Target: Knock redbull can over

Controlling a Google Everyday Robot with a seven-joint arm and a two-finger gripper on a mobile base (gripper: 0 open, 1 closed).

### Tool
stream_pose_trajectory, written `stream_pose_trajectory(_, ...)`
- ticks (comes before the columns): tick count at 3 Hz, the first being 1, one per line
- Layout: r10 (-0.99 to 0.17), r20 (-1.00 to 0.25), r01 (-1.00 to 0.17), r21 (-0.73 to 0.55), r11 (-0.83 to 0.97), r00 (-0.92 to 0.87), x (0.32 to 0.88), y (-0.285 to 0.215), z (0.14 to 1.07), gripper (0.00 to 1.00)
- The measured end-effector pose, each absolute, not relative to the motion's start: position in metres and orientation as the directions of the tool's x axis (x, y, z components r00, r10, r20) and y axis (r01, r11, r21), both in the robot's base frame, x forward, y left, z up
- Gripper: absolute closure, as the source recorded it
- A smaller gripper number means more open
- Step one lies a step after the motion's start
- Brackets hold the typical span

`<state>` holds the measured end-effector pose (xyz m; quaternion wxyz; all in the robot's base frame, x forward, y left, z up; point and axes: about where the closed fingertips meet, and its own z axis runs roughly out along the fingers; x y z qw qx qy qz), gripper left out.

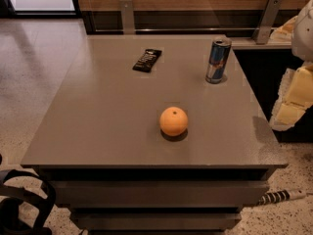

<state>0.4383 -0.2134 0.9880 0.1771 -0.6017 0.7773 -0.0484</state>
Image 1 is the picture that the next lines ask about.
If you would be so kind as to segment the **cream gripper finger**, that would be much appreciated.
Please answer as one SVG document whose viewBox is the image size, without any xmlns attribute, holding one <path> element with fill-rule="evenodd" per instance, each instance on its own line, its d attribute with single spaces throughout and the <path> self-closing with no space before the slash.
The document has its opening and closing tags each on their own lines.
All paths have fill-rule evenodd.
<svg viewBox="0 0 313 235">
<path fill-rule="evenodd" d="M 286 131 L 294 127 L 312 106 L 313 64 L 305 62 L 297 70 L 287 69 L 284 73 L 270 117 L 271 128 Z"/>
<path fill-rule="evenodd" d="M 276 28 L 271 33 L 270 38 L 272 40 L 290 41 L 296 19 L 297 17 L 293 17 L 280 27 Z"/>
</svg>

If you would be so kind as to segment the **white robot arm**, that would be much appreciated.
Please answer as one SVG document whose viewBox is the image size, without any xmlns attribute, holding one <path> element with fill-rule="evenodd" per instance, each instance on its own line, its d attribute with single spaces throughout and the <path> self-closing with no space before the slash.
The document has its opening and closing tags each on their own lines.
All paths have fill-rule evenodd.
<svg viewBox="0 0 313 235">
<path fill-rule="evenodd" d="M 287 69 L 282 76 L 269 121 L 271 128 L 277 131 L 294 127 L 313 106 L 313 0 L 294 21 L 291 52 L 303 65 L 296 70 Z"/>
</svg>

